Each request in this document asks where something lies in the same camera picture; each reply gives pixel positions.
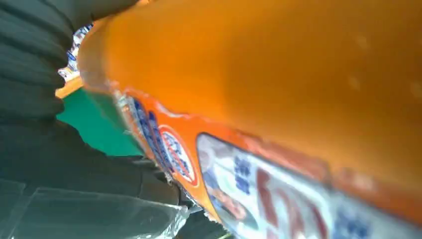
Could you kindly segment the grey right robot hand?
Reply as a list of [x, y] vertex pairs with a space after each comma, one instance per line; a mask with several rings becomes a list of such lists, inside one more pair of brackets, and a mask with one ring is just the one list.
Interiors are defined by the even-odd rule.
[[55, 118], [0, 119], [3, 239], [215, 239], [224, 230], [141, 157], [108, 156]]

